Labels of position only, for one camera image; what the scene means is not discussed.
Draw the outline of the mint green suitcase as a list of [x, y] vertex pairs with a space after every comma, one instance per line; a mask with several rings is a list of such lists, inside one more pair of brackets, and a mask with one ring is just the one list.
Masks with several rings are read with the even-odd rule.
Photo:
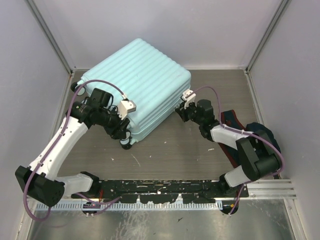
[[113, 95], [113, 105], [128, 99], [136, 111], [127, 115], [130, 137], [118, 139], [123, 149], [143, 140], [183, 102], [191, 87], [191, 73], [170, 57], [137, 38], [85, 72], [71, 85], [78, 95], [94, 89]]

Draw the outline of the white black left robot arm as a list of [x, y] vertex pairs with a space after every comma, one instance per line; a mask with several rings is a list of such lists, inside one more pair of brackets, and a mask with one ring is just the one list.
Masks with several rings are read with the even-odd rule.
[[40, 155], [28, 167], [19, 166], [15, 177], [25, 196], [47, 207], [55, 206], [64, 196], [84, 193], [95, 198], [100, 193], [98, 177], [87, 173], [58, 177], [62, 163], [77, 141], [94, 125], [104, 127], [116, 140], [129, 136], [127, 115], [136, 110], [133, 101], [125, 98], [113, 104], [113, 95], [95, 88], [82, 102], [74, 101], [63, 122]]

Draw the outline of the aluminium front rail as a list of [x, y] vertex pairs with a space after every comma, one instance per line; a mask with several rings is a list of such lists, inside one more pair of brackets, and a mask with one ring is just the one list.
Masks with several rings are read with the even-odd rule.
[[[294, 198], [296, 196], [293, 189], [293, 185], [289, 180], [285, 179], [267, 179], [259, 180], [253, 183], [249, 183], [241, 189], [245, 188], [248, 193], [248, 197], [273, 199], [273, 198]], [[47, 205], [48, 207], [55, 206], [60, 200], [66, 198], [78, 199], [86, 198], [79, 190], [68, 189], [66, 185], [54, 181], [53, 183], [45, 184], [44, 188], [40, 192], [32, 191], [29, 196], [38, 200], [39, 202]]]

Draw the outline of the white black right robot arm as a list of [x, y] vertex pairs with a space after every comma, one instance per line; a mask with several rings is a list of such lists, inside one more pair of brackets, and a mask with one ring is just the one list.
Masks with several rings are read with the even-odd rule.
[[225, 197], [231, 197], [237, 187], [255, 182], [269, 175], [278, 175], [284, 160], [280, 147], [271, 130], [252, 122], [243, 126], [234, 110], [214, 115], [210, 100], [181, 102], [175, 109], [183, 122], [198, 125], [201, 135], [218, 143], [227, 156], [233, 170], [219, 177], [218, 188]]

